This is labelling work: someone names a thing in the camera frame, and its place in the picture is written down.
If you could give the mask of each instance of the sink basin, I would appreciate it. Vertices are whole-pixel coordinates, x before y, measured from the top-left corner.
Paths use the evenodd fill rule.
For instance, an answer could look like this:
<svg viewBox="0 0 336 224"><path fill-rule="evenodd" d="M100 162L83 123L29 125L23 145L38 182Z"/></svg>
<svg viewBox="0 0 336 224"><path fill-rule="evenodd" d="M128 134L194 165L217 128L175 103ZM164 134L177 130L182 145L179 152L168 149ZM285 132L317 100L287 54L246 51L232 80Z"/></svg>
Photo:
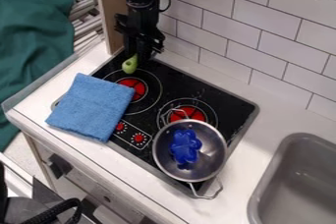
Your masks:
<svg viewBox="0 0 336 224"><path fill-rule="evenodd" d="M251 224L335 224L336 145L317 136L283 140L254 190Z"/></svg>

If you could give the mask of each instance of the blue flower-shaped object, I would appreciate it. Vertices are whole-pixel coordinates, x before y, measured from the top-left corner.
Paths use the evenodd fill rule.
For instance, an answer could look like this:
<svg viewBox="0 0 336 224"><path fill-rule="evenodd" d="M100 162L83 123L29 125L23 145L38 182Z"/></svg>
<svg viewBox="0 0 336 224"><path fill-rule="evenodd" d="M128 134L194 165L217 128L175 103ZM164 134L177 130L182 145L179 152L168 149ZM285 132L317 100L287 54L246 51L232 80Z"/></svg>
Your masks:
<svg viewBox="0 0 336 224"><path fill-rule="evenodd" d="M193 130L178 130L174 133L170 151L179 165L195 163L202 143L196 138Z"/></svg>

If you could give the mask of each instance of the blue towel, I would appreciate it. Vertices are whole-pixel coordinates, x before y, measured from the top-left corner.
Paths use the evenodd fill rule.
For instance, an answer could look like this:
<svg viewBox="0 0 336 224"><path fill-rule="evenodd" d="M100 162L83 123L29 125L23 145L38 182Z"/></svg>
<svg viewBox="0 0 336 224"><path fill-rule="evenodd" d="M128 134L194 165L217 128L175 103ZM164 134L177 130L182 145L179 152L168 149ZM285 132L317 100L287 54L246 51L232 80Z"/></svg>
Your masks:
<svg viewBox="0 0 336 224"><path fill-rule="evenodd" d="M77 74L69 91L45 122L108 142L134 92L130 87Z"/></svg>

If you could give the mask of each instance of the black stovetop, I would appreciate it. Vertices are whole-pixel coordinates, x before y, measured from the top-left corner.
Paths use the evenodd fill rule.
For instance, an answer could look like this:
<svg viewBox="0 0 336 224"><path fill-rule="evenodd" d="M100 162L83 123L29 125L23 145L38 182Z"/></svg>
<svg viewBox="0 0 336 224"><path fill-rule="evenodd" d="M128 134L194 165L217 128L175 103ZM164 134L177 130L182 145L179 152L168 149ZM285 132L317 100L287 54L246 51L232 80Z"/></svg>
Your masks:
<svg viewBox="0 0 336 224"><path fill-rule="evenodd" d="M170 109L183 109L190 118L214 126L228 145L255 110L253 104L157 61L149 61L127 75L121 70L124 60L119 55L93 74L136 90L134 101L110 140L156 169L151 146L164 125L162 115L167 122L185 118L185 113Z"/></svg>

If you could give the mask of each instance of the green cloth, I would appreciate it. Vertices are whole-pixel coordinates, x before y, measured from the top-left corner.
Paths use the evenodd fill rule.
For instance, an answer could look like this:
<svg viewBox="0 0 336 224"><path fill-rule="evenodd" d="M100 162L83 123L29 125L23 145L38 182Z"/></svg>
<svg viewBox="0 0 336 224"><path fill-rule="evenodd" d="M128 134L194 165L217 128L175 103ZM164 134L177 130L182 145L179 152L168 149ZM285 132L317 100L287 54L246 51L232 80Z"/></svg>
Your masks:
<svg viewBox="0 0 336 224"><path fill-rule="evenodd" d="M74 0L0 0L0 103L74 51ZM19 130L0 109L0 151Z"/></svg>

